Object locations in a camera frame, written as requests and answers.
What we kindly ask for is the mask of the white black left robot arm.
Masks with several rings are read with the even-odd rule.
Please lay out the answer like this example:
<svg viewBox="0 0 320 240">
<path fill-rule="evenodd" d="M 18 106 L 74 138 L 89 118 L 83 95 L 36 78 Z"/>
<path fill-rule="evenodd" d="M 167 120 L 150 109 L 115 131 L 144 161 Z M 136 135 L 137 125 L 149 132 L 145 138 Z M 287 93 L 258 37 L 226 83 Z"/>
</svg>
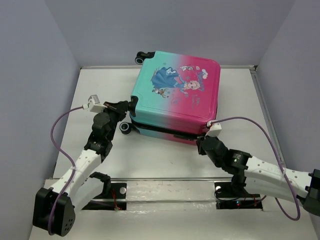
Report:
<svg viewBox="0 0 320 240">
<path fill-rule="evenodd" d="M 96 172 L 109 155 L 119 122 L 130 111 L 132 103 L 100 103 L 95 95 L 77 107 L 95 113 L 87 143 L 73 160 L 60 146 L 56 146 L 71 163 L 70 168 L 49 188 L 40 188 L 35 195 L 33 226 L 46 230 L 49 235 L 64 237 L 75 223 L 76 214 L 94 197 L 104 198 L 110 194 L 111 178 Z"/>
</svg>

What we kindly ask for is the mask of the pink teal kids suitcase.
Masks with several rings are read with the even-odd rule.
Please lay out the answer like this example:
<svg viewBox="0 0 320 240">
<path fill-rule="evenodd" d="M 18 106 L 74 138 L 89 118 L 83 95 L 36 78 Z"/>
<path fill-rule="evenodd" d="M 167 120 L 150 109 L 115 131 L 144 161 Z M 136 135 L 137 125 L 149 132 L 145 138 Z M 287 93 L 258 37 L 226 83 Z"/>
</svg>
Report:
<svg viewBox="0 0 320 240">
<path fill-rule="evenodd" d="M 216 119 L 221 66 L 212 59 L 164 51 L 136 54 L 130 122 L 119 129 L 195 145 Z"/>
</svg>

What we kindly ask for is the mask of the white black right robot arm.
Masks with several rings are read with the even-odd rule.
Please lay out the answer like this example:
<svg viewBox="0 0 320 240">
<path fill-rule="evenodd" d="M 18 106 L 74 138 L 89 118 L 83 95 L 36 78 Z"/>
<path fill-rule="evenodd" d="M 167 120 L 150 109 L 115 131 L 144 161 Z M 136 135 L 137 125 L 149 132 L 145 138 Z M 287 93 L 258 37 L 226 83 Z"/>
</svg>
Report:
<svg viewBox="0 0 320 240">
<path fill-rule="evenodd" d="M 217 168 L 232 175 L 230 190 L 235 196 L 259 194 L 295 203 L 308 213 L 320 214 L 320 171 L 281 168 L 247 152 L 229 149 L 217 137 L 196 141 L 198 153 L 208 156 Z"/>
</svg>

